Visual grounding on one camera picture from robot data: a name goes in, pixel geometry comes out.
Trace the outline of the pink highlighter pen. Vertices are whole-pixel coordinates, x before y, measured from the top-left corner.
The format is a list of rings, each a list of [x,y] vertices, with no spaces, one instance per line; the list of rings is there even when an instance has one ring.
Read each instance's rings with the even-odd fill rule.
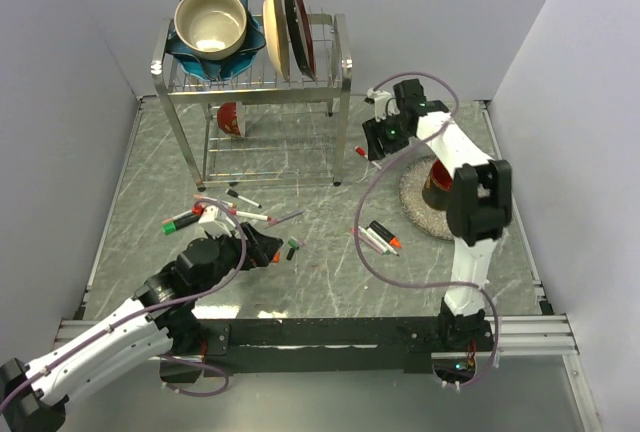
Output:
[[[387,254],[386,248],[380,245],[363,227],[352,227],[350,231],[353,236],[358,236],[358,240],[360,242],[366,244],[368,247],[375,250],[378,254]]]

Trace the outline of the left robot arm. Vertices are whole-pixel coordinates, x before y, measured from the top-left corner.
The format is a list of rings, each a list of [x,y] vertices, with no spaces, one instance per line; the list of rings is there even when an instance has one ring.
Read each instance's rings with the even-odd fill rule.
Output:
[[[204,334],[195,302],[229,275],[270,265],[282,239],[242,223],[239,235],[207,234],[149,277],[108,317],[45,356],[1,367],[1,415],[11,431],[57,431],[66,405],[151,357],[183,355]]]

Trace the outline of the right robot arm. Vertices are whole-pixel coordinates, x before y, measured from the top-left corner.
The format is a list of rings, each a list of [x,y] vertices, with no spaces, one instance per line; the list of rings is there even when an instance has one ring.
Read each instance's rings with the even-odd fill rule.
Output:
[[[366,100],[374,116],[363,129],[371,159],[396,153],[416,138],[444,170],[448,199],[442,208],[454,238],[454,258],[437,336],[445,348],[460,350],[491,335],[482,291],[494,250],[512,220],[512,169],[483,152],[452,111],[428,100],[420,79],[418,73],[400,74],[390,92],[380,85],[370,88]]]

